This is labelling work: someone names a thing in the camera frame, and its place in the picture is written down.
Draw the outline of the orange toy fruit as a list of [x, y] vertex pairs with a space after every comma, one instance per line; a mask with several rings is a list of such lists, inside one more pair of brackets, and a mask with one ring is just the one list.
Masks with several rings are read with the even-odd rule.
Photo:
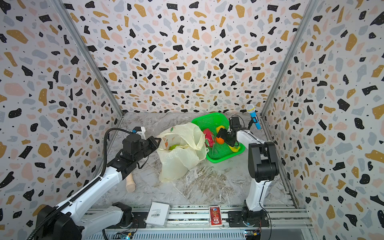
[[222, 144], [224, 144], [224, 143], [225, 143], [225, 140], [224, 140], [224, 139], [222, 139], [222, 138], [218, 138], [218, 137], [216, 137], [216, 143], [218, 143], [218, 144], [222, 145]]

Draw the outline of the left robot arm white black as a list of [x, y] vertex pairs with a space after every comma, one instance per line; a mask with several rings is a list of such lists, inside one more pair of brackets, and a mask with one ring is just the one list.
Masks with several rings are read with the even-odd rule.
[[146, 140], [130, 132], [123, 148], [110, 162], [104, 161], [101, 173], [74, 196], [55, 207], [45, 206], [37, 217], [29, 240], [85, 240], [110, 226], [130, 228], [134, 220], [132, 208], [120, 202], [87, 217], [86, 212], [111, 188], [126, 179], [134, 169], [142, 168], [140, 160], [149, 157], [161, 143], [153, 136]]

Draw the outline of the cream plastic bag orange print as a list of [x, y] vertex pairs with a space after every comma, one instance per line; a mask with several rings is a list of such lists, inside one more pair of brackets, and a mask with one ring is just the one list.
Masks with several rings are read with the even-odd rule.
[[[205, 135], [193, 123], [173, 126], [157, 137], [162, 140], [157, 153], [162, 164], [159, 180], [163, 183], [182, 178], [206, 159], [208, 148], [205, 145]], [[169, 148], [173, 145], [179, 147], [170, 151]]]

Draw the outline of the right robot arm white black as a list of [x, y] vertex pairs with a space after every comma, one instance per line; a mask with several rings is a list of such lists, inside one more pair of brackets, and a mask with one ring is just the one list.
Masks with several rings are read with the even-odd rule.
[[229, 129], [220, 129], [218, 138], [232, 148], [243, 145], [248, 149], [248, 171], [252, 181], [240, 222], [247, 227], [259, 226], [268, 220], [264, 201], [270, 184], [279, 174], [276, 146], [257, 138], [242, 126], [239, 116], [229, 118]]

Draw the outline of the red dragon fruit toy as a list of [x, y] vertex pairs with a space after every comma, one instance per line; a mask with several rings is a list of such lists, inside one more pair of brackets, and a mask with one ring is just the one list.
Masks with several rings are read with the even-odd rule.
[[210, 129], [205, 129], [203, 133], [205, 135], [206, 147], [212, 148], [215, 144], [215, 135], [211, 132]]

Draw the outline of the yellow toy banana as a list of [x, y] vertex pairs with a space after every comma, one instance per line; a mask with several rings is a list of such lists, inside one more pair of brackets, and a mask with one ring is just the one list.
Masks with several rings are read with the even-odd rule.
[[240, 150], [241, 146], [239, 144], [235, 144], [233, 147], [229, 146], [229, 148], [233, 153], [237, 153]]

